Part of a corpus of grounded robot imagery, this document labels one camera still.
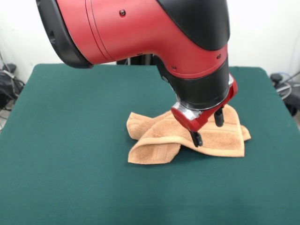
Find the black cable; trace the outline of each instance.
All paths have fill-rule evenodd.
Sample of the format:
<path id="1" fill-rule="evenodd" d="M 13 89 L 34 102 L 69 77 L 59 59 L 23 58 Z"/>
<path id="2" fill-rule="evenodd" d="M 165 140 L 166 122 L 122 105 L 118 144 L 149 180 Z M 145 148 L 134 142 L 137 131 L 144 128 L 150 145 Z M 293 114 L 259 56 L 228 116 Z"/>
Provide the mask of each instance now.
<path id="1" fill-rule="evenodd" d="M 5 118 L 5 117 L 3 117 L 3 116 L 0 116 L 0 118 L 5 119 L 5 120 L 8 120 L 8 118 Z"/>
<path id="2" fill-rule="evenodd" d="M 298 75 L 300 75 L 300 71 L 297 72 L 297 73 L 295 73 L 293 76 L 287 78 L 285 81 L 282 81 L 282 82 L 281 82 L 281 85 L 279 85 L 277 88 L 280 88 L 282 85 L 284 85 L 284 83 L 286 83 L 286 82 L 288 82 L 288 81 L 294 79 L 294 78 L 295 78 L 296 76 L 298 76 Z"/>

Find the black plastic part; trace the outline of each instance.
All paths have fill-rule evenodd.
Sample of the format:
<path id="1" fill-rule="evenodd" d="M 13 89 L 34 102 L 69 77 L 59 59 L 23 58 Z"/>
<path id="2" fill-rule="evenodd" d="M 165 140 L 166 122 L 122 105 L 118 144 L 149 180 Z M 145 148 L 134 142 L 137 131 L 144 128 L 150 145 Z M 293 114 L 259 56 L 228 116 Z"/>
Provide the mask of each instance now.
<path id="1" fill-rule="evenodd" d="M 163 61 L 153 57 L 163 80 L 168 81 L 177 97 L 186 108 L 205 110 L 217 106 L 229 92 L 228 59 L 210 75 L 196 79 L 182 79 L 170 74 Z"/>
<path id="2" fill-rule="evenodd" d="M 157 0 L 195 44 L 206 50 L 223 48 L 230 37 L 226 0 Z"/>
<path id="3" fill-rule="evenodd" d="M 192 136 L 193 143 L 195 147 L 203 146 L 202 137 L 198 132 L 192 132 L 190 131 L 190 134 Z"/>
<path id="4" fill-rule="evenodd" d="M 222 127 L 224 125 L 224 115 L 223 115 L 223 108 L 219 108 L 215 114 L 215 122 L 217 127 Z"/>
<path id="5" fill-rule="evenodd" d="M 60 59 L 74 68 L 91 68 L 93 65 L 86 60 L 73 42 L 56 0 L 36 1 L 45 31 Z"/>
<path id="6" fill-rule="evenodd" d="M 6 70 L 10 73 L 14 73 L 15 70 L 17 69 L 17 66 L 13 63 L 8 63 L 8 64 L 5 64 L 3 67 L 2 67 L 2 70 Z"/>
<path id="7" fill-rule="evenodd" d="M 274 87 L 277 88 L 283 77 L 281 74 L 271 74 L 270 79 L 274 82 Z"/>

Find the tan towel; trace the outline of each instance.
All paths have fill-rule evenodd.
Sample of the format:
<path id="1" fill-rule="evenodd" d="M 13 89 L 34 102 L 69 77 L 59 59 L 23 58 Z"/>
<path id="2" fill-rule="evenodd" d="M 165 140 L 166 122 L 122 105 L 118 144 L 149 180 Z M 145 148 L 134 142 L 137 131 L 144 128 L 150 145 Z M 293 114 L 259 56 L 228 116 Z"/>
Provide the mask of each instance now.
<path id="1" fill-rule="evenodd" d="M 199 131 L 203 146 L 196 148 L 190 133 L 170 111 L 149 118 L 131 113 L 127 130 L 131 138 L 139 140 L 131 149 L 128 162 L 135 164 L 165 164 L 173 160 L 181 145 L 203 154 L 219 157 L 244 157 L 244 141 L 251 139 L 249 131 L 240 125 L 237 112 L 231 106 L 223 109 L 225 123 L 217 127 L 214 116 Z"/>

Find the cable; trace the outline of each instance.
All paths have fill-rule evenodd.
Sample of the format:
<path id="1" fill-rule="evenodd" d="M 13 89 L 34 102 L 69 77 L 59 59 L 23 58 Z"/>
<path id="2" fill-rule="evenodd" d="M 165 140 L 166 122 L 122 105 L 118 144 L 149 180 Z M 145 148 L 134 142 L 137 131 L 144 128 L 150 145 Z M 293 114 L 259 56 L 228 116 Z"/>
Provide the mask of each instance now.
<path id="1" fill-rule="evenodd" d="M 300 75 L 300 71 L 299 71 L 299 72 L 297 72 L 297 73 L 295 73 L 293 76 L 291 76 L 291 77 L 290 77 L 290 78 L 288 78 L 287 80 L 283 81 L 282 83 L 286 83 L 286 82 L 288 82 L 288 81 L 292 80 L 293 78 L 295 78 L 295 77 L 296 77 L 296 76 L 298 76 L 298 75 Z"/>
<path id="2" fill-rule="evenodd" d="M 4 60 L 3 60 L 1 51 L 0 51 L 0 59 L 1 59 L 2 63 L 3 63 L 3 65 L 4 65 L 4 66 L 6 67 L 6 69 L 8 70 L 8 72 L 10 72 L 10 69 L 9 69 L 8 65 L 7 65 L 7 64 L 4 62 Z"/>
<path id="3" fill-rule="evenodd" d="M 4 119 L 4 120 L 8 120 L 8 118 L 5 118 L 5 117 L 3 117 L 3 116 L 0 116 L 0 118 L 2 118 L 2 119 Z"/>
<path id="4" fill-rule="evenodd" d="M 281 97 L 282 100 L 285 100 L 287 97 L 289 97 L 293 90 L 290 84 L 288 84 L 288 83 L 286 83 L 286 84 L 288 85 L 288 87 L 287 88 L 285 87 L 285 89 L 282 88 L 281 91 L 286 90 L 286 89 L 288 89 L 289 91 L 284 96 Z"/>
<path id="5" fill-rule="evenodd" d="M 281 74 L 281 75 L 287 75 L 288 77 L 292 77 L 290 74 L 288 73 L 285 73 L 285 72 L 278 72 L 278 74 Z"/>
<path id="6" fill-rule="evenodd" d="M 287 87 L 282 87 L 282 88 L 276 89 L 277 93 L 292 88 L 291 85 L 290 85 L 289 83 L 284 83 L 284 84 L 285 84 Z"/>

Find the towel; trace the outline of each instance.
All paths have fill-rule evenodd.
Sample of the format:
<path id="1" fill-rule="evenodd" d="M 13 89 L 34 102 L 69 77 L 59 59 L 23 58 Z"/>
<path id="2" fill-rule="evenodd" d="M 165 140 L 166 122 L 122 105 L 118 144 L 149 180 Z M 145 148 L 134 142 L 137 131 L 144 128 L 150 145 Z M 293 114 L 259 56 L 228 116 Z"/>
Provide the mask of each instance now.
<path id="1" fill-rule="evenodd" d="M 182 145 L 200 153 L 218 157 L 244 157 L 244 142 L 251 139 L 246 127 L 240 124 L 237 112 L 226 105 L 224 125 L 217 127 L 212 115 L 200 130 L 203 146 L 195 147 L 187 131 L 168 111 L 155 118 L 131 113 L 127 120 L 129 136 L 139 140 L 130 150 L 128 162 L 151 165 L 170 163 Z"/>

